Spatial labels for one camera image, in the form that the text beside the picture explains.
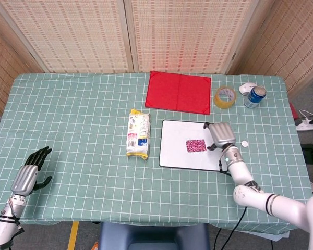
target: yellow line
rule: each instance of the yellow line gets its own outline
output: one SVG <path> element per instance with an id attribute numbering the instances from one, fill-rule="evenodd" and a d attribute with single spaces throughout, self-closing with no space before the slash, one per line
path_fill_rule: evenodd
<path id="1" fill-rule="evenodd" d="M 78 228 L 79 228 L 79 222 L 73 221 L 67 250 L 74 250 L 75 240 L 77 239 L 77 234 L 78 234 Z"/>

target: whiteboard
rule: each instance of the whiteboard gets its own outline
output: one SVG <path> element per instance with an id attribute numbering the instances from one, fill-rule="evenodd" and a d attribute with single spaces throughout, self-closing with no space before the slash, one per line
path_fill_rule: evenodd
<path id="1" fill-rule="evenodd" d="M 188 152 L 186 141 L 205 140 L 206 147 L 213 144 L 208 128 L 203 122 L 171 121 L 162 122 L 159 165 L 171 168 L 190 168 L 219 171 L 221 149 L 214 151 Z M 223 170 L 227 165 L 222 159 Z"/>

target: small white cap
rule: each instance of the small white cap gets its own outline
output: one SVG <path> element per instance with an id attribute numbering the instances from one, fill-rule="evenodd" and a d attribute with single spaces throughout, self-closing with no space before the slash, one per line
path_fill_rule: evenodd
<path id="1" fill-rule="evenodd" d="M 241 142 L 242 147 L 248 147 L 248 142 L 247 141 L 242 141 Z"/>

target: computer mouse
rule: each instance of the computer mouse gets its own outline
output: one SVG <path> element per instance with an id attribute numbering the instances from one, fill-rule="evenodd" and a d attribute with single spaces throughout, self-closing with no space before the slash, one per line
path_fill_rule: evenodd
<path id="1" fill-rule="evenodd" d="M 241 95 L 248 95 L 252 88 L 256 87 L 257 84 L 253 82 L 247 82 L 239 87 Z"/>

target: red folder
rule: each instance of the red folder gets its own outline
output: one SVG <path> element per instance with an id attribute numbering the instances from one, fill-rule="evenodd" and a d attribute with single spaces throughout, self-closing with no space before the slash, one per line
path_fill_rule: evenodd
<path id="1" fill-rule="evenodd" d="M 210 114 L 211 78 L 151 71 L 145 107 Z"/>

